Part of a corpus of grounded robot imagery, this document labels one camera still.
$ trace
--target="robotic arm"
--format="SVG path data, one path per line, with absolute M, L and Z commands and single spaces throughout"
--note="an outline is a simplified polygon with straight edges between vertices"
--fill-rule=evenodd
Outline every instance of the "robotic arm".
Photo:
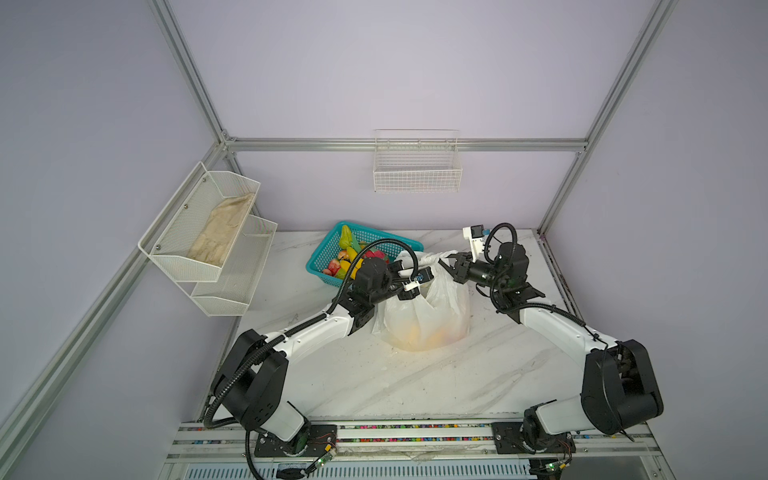
M 492 259 L 488 255 L 489 243 L 501 228 L 510 230 L 512 242 L 501 243 Z M 635 340 L 620 342 L 599 333 L 544 300 L 544 294 L 527 281 L 528 258 L 525 248 L 517 243 L 512 225 L 499 224 L 486 240 L 482 225 L 466 227 L 464 237 L 469 240 L 470 252 L 451 255 L 452 265 L 440 261 L 454 281 L 475 282 L 498 313 L 509 315 L 551 340 L 584 371 L 580 395 L 525 411 L 520 437 L 526 450 L 543 451 L 563 432 L 623 432 L 663 412 L 646 349 Z M 356 262 L 367 250 L 385 242 L 408 250 L 414 268 L 404 273 L 401 262 L 388 265 L 381 259 L 368 258 L 352 281 L 350 275 Z M 479 260 L 480 253 L 486 261 Z M 401 301 L 415 298 L 419 284 L 431 279 L 431 270 L 419 269 L 415 254 L 406 244 L 394 239 L 372 242 L 355 258 L 336 298 L 318 315 L 289 329 L 266 335 L 248 330 L 237 338 L 211 385 L 214 400 L 205 412 L 204 425 L 216 428 L 239 422 L 247 432 L 273 433 L 283 443 L 281 448 L 286 454 L 300 453 L 307 443 L 310 422 L 281 398 L 289 362 L 297 362 L 362 328 L 372 318 L 377 303 L 395 295 Z M 489 292 L 482 292 L 480 286 L 488 287 Z M 258 371 L 252 368 L 259 364 Z M 214 413 L 221 405 L 233 417 L 214 421 Z

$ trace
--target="white mesh shelf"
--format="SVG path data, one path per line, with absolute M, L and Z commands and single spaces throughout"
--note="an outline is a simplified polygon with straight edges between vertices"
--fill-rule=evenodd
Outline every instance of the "white mesh shelf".
M 174 282 L 216 282 L 227 265 L 234 245 L 224 257 L 223 266 L 187 258 L 192 244 L 205 228 L 210 212 L 225 198 L 254 194 L 250 211 L 259 191 L 259 182 L 229 171 L 205 171 L 184 205 L 174 215 L 165 231 L 148 253 Z M 240 234 L 243 224 L 237 231 Z
M 248 215 L 217 282 L 198 283 L 192 300 L 208 315 L 243 315 L 253 299 L 277 223 Z
M 396 144 L 388 140 L 397 138 Z M 377 192 L 458 192 L 458 131 L 378 130 L 373 156 Z

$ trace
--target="metal beam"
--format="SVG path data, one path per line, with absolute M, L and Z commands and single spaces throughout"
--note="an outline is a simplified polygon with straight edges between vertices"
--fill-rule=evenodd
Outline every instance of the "metal beam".
M 174 54 L 174 58 L 176 58 L 176 62 L 179 64 L 179 69 L 192 91 L 197 106 L 203 112 L 211 133 L 219 142 L 224 141 L 227 137 L 227 132 L 221 126 L 221 121 L 210 99 L 210 95 L 205 89 L 200 72 L 192 60 L 190 49 L 181 33 L 174 10 L 170 6 L 170 0 L 147 0 L 147 3 L 149 3 L 150 9 L 160 26 L 160 30 L 168 42 L 170 51 Z
M 412 144 L 417 139 L 392 139 L 390 146 Z M 373 151 L 374 138 L 231 138 L 231 151 Z M 583 151 L 584 138 L 460 138 L 461 151 Z
M 595 117 L 592 122 L 589 134 L 587 135 L 588 145 L 584 149 L 584 152 L 576 153 L 573 164 L 570 169 L 568 169 L 558 192 L 555 194 L 551 205 L 547 209 L 547 213 L 544 215 L 544 219 L 541 221 L 541 225 L 539 225 L 539 233 L 546 234 L 551 228 L 552 222 L 554 222 L 563 203 L 573 190 L 579 175 L 584 171 L 584 167 L 587 166 L 587 162 L 589 161 L 592 152 L 594 152 L 594 149 L 600 142 L 605 129 L 611 122 L 616 110 L 619 108 L 627 90 L 630 85 L 632 85 L 632 81 L 637 76 L 637 71 L 648 56 L 650 48 L 661 33 L 664 24 L 667 23 L 667 19 L 671 15 L 676 4 L 677 0 L 657 0 L 656 4 L 651 9 L 643 28 L 640 30 L 640 34 L 637 36 L 627 59 L 624 61 L 624 65 L 622 65 L 621 70 L 619 71 L 619 75 L 616 77 L 597 117 Z
M 218 162 L 224 156 L 224 152 L 222 144 L 211 147 L 203 160 L 206 168 Z M 154 241 L 154 238 L 160 235 L 200 179 L 203 169 L 199 170 L 197 175 L 192 174 L 187 178 L 154 221 L 150 240 Z M 83 365 L 101 338 L 101 334 L 109 328 L 125 300 L 130 296 L 148 263 L 149 259 L 138 248 L 131 252 L 74 332 L 67 338 L 0 428 L 0 479 L 11 476 L 27 447 L 65 394 L 69 381 Z

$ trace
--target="black mounting plate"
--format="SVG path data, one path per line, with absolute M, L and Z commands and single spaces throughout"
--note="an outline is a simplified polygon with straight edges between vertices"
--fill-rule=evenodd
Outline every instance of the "black mounting plate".
M 522 422 L 496 422 L 491 424 L 493 442 L 496 444 L 496 453 L 532 453 L 523 445 L 523 433 L 520 430 L 522 425 Z M 570 433 L 561 433 L 554 437 L 571 447 L 571 452 L 576 451 L 576 445 L 574 445 L 574 440 Z M 552 446 L 547 447 L 542 453 L 568 453 L 568 450 L 560 442 L 553 442 Z
M 304 451 L 298 456 L 319 457 L 326 452 L 326 445 L 329 442 L 334 445 L 336 444 L 336 425 L 311 425 L 310 439 L 307 441 Z M 271 433 L 268 435 L 260 433 L 256 438 L 256 448 L 253 451 L 253 456 L 257 458 L 288 457 L 281 448 L 284 443 Z

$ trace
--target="teal plastic basket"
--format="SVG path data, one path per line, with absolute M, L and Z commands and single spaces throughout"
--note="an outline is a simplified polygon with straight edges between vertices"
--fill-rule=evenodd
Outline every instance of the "teal plastic basket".
M 314 253 L 312 253 L 310 261 L 306 263 L 307 272 L 312 275 L 317 275 L 323 282 L 328 283 L 329 285 L 339 287 L 342 283 L 342 280 L 323 273 L 323 269 L 328 268 L 328 262 L 330 262 L 331 259 L 336 258 L 341 250 L 339 248 L 339 240 L 341 239 L 341 227 L 343 225 L 349 227 L 358 242 L 371 243 L 379 238 L 396 238 L 397 240 L 401 240 L 408 244 L 416 252 L 424 251 L 424 245 L 416 240 L 411 240 L 392 233 L 382 232 L 381 230 L 371 227 L 364 227 L 357 223 L 338 222 L 336 226 L 328 232 L 326 237 L 323 238 L 323 241 L 320 242 L 320 245 L 315 249 Z M 390 261 L 394 261 L 395 257 L 403 251 L 400 246 L 392 243 L 382 243 L 381 245 L 377 245 L 376 248 L 386 253 L 387 256 L 389 256 Z

